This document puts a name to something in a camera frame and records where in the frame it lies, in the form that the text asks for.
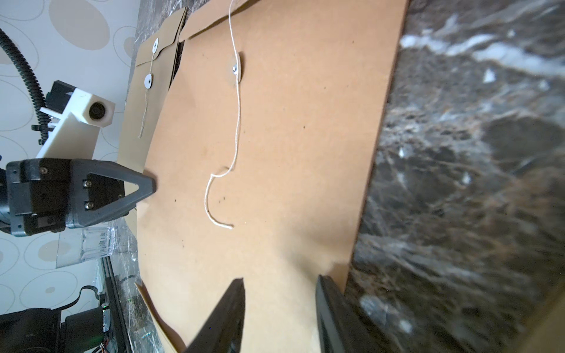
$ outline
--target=round button fastener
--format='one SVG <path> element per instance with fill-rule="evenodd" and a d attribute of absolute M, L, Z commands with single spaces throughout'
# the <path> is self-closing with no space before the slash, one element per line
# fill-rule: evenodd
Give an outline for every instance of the round button fastener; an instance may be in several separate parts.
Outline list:
<path fill-rule="evenodd" d="M 148 73 L 147 76 L 145 76 L 145 88 L 150 89 L 151 85 L 153 84 L 153 74 L 152 73 Z"/>

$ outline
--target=cotton string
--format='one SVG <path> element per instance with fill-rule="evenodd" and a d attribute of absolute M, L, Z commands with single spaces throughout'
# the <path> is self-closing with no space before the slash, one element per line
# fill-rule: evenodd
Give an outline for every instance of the cotton string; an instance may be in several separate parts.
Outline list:
<path fill-rule="evenodd" d="M 241 65 L 240 61 L 237 60 L 238 58 L 238 54 L 237 54 L 237 49 L 236 49 L 236 41 L 233 39 L 233 29 L 232 29 L 232 5 L 233 5 L 233 1 L 232 0 L 229 3 L 229 10 L 228 10 L 228 22 L 229 22 L 229 33 L 232 36 L 232 45 L 233 45 L 233 53 L 235 54 L 236 57 L 236 65 L 237 65 L 237 71 L 234 72 L 235 77 L 236 77 L 236 92 L 237 92 L 237 125 L 236 125 L 236 150 L 235 153 L 233 154 L 233 161 L 232 161 L 232 165 L 229 166 L 229 169 L 222 173 L 222 174 L 210 174 L 210 179 L 208 180 L 208 185 L 206 185 L 206 193 L 204 194 L 204 209 L 206 210 L 206 214 L 208 215 L 208 218 L 212 221 L 212 223 L 214 223 L 215 225 L 218 225 L 222 228 L 227 228 L 227 229 L 233 229 L 233 225 L 231 224 L 225 224 L 222 222 L 218 222 L 214 219 L 214 217 L 212 217 L 212 215 L 210 214 L 210 210 L 208 209 L 208 193 L 210 192 L 210 185 L 212 185 L 212 180 L 214 180 L 215 178 L 221 178 L 224 177 L 226 175 L 228 175 L 232 170 L 233 167 L 236 165 L 236 159 L 237 159 L 237 146 L 239 143 L 239 139 L 240 139 L 240 124 L 241 124 L 241 97 L 240 97 L 240 81 L 238 79 L 239 75 L 238 72 L 241 69 L 239 66 Z"/>
<path fill-rule="evenodd" d="M 157 51 L 155 50 L 155 52 L 153 52 L 153 55 L 151 56 L 151 65 L 149 66 L 150 75 L 151 75 L 151 71 L 153 70 L 153 58 L 155 57 L 156 52 Z M 153 85 L 153 76 L 151 76 L 151 85 Z M 145 115 L 147 114 L 147 92 L 149 91 L 149 88 L 147 87 L 145 88 L 145 110 L 143 111 L 143 118 L 141 119 L 140 135 L 137 138 L 141 138 L 141 135 L 143 135 L 143 128 L 145 127 Z"/>

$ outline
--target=wallpaper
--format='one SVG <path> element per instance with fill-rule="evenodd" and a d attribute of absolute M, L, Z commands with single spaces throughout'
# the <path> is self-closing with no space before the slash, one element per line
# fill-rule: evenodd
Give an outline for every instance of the wallpaper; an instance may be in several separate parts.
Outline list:
<path fill-rule="evenodd" d="M 114 122 L 101 130 L 94 159 L 115 161 L 123 121 L 140 0 L 0 0 L 0 28 L 16 43 L 46 94 L 56 80 L 116 103 Z M 35 158 L 41 146 L 25 85 L 0 50 L 0 168 Z M 18 238 L 0 232 L 0 315 L 57 308 L 84 285 L 100 287 L 98 261 L 55 269 L 59 234 Z M 63 312 L 94 308 L 91 291 Z"/>

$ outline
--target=kraft paper envelope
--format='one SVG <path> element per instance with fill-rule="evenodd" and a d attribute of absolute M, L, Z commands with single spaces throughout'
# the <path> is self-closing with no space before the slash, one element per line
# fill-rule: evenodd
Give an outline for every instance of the kraft paper envelope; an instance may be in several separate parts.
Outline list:
<path fill-rule="evenodd" d="M 157 125 L 157 120 L 173 75 L 173 66 L 177 56 L 178 37 L 184 22 L 186 8 L 182 8 L 165 19 L 161 28 L 143 42 L 136 58 L 136 67 L 133 71 L 132 82 L 125 105 L 124 122 L 121 128 L 120 148 L 118 150 L 118 163 L 143 172 L 145 159 L 149 151 L 149 144 Z M 158 47 L 153 54 L 152 48 L 155 39 L 159 38 Z M 147 113 L 145 114 L 145 127 L 141 138 L 141 120 L 145 110 L 145 76 L 151 73 L 153 83 L 147 91 Z M 137 190 L 136 186 L 126 184 L 125 193 L 130 194 Z M 137 231 L 137 212 L 131 210 L 125 217 L 132 233 Z"/>
<path fill-rule="evenodd" d="M 140 272 L 167 334 L 188 345 L 243 277 L 241 351 L 317 352 L 318 274 L 345 287 L 406 1 L 258 0 L 232 16 L 242 57 L 237 121 L 229 0 L 182 30 L 179 71 L 145 168 Z"/>

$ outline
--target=black cable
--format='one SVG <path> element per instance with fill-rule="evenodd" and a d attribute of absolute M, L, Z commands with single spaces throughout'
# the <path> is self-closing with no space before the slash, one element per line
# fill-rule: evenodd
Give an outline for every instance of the black cable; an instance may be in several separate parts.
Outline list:
<path fill-rule="evenodd" d="M 60 308 L 57 308 L 57 309 L 55 309 L 55 310 L 63 311 L 63 310 L 65 310 L 65 309 L 69 309 L 70 307 L 72 307 L 73 305 L 75 305 L 76 303 L 78 303 L 78 302 L 79 302 L 79 299 L 80 299 L 80 294 L 82 293 L 82 290 L 83 290 L 83 289 L 90 289 L 91 291 L 94 292 L 94 296 L 96 297 L 96 299 L 100 299 L 100 296 L 98 295 L 98 288 L 96 288 L 95 286 L 84 286 L 84 287 L 82 287 L 82 288 L 80 289 L 80 291 L 79 291 L 79 297 L 78 297 L 78 298 L 76 298 L 73 302 L 68 303 L 67 305 L 62 306 L 62 307 L 60 307 Z"/>
<path fill-rule="evenodd" d="M 0 28 L 0 46 L 6 52 L 6 55 L 12 60 L 16 69 L 20 73 L 21 79 L 24 80 L 25 87 L 28 89 L 29 95 L 31 96 L 33 107 L 35 108 L 37 114 L 37 121 L 39 122 L 39 131 L 41 133 L 41 139 L 39 144 L 43 145 L 45 141 L 49 138 L 49 127 L 47 124 L 50 121 L 49 115 L 40 111 L 41 107 L 45 107 L 45 98 L 43 97 L 43 92 L 37 82 L 37 78 L 29 66 L 27 60 L 21 54 L 20 50 L 14 42 L 4 33 Z"/>

